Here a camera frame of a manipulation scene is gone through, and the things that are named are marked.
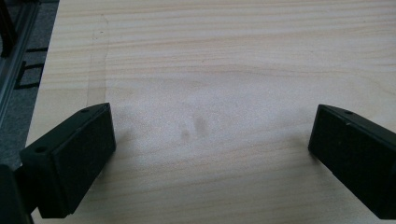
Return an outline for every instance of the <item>metal frame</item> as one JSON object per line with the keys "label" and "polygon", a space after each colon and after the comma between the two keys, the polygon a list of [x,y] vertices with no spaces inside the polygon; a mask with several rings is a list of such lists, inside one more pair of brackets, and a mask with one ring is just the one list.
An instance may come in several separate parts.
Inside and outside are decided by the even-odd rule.
{"label": "metal frame", "polygon": [[0,35],[3,39],[1,57],[6,58],[16,44],[18,36],[12,24],[12,20],[9,17],[7,5],[4,0],[0,0]]}
{"label": "metal frame", "polygon": [[15,22],[15,29],[19,37],[14,48],[6,59],[0,60],[0,126],[6,114],[7,105],[15,80],[21,69],[21,63],[27,42],[33,30],[35,17],[38,13],[38,3],[29,2],[21,6],[19,17]]}

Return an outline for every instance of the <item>wooden table surface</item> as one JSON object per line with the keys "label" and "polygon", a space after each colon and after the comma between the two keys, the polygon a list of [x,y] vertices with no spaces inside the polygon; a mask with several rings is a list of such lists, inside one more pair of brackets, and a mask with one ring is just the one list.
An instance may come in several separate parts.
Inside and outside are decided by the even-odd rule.
{"label": "wooden table surface", "polygon": [[28,144],[103,102],[116,153],[36,223],[390,223],[307,144],[318,104],[396,132],[394,0],[61,0]]}

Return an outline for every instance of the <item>light wood grain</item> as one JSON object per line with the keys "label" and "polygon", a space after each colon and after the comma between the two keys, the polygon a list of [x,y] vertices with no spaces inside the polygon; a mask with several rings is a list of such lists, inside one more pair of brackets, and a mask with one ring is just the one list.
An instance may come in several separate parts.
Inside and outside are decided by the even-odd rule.
{"label": "light wood grain", "polygon": [[396,131],[395,1],[61,0],[28,144],[110,102],[118,148],[36,223],[388,223],[307,152],[318,104]]}

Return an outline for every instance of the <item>gray floor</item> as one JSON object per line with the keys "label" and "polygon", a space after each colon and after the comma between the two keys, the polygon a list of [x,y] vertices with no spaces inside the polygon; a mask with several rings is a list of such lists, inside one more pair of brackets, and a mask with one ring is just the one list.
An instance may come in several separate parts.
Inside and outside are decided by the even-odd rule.
{"label": "gray floor", "polygon": [[[42,3],[35,20],[35,26],[28,42],[28,49],[45,49],[49,46],[52,27],[58,9],[58,3]],[[10,16],[16,17],[17,6],[9,8]],[[44,63],[46,51],[26,52],[25,66]],[[21,85],[37,83],[40,80],[41,67],[22,68]],[[7,112],[0,127],[0,163],[16,169],[20,166],[19,151],[24,149],[30,122],[35,108],[38,87],[13,90]]]}

